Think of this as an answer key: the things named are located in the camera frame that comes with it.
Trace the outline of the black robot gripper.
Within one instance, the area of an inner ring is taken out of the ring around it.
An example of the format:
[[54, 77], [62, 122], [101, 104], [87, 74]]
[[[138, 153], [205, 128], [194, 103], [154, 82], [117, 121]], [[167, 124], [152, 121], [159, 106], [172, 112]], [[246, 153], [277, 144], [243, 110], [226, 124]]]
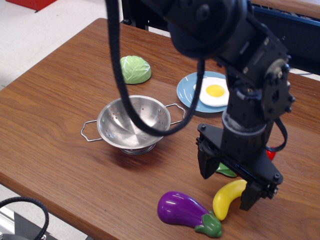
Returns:
[[201, 176], [208, 179], [223, 163], [246, 180], [241, 210], [248, 211], [260, 198], [272, 199], [277, 194], [278, 185], [283, 182], [282, 174], [266, 153], [266, 150], [278, 152], [284, 148], [283, 144], [267, 146], [273, 125], [277, 125], [280, 131], [284, 130], [280, 118], [258, 129], [247, 128], [244, 131], [237, 131], [234, 125], [227, 123], [223, 128], [205, 123], [197, 127], [197, 158]]

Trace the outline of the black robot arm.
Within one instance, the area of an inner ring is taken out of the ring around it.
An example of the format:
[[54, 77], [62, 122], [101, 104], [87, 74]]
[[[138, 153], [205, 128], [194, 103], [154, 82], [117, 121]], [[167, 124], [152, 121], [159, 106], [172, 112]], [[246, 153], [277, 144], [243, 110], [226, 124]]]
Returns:
[[220, 163], [247, 184], [241, 209], [260, 198], [273, 198], [282, 174], [267, 151], [272, 128], [288, 133], [280, 117], [289, 113], [295, 98], [288, 81], [286, 47], [259, 22], [248, 0], [146, 0], [144, 4], [166, 22], [175, 48], [195, 59], [213, 59], [225, 68], [229, 90], [222, 128], [200, 124], [198, 163], [209, 178]]

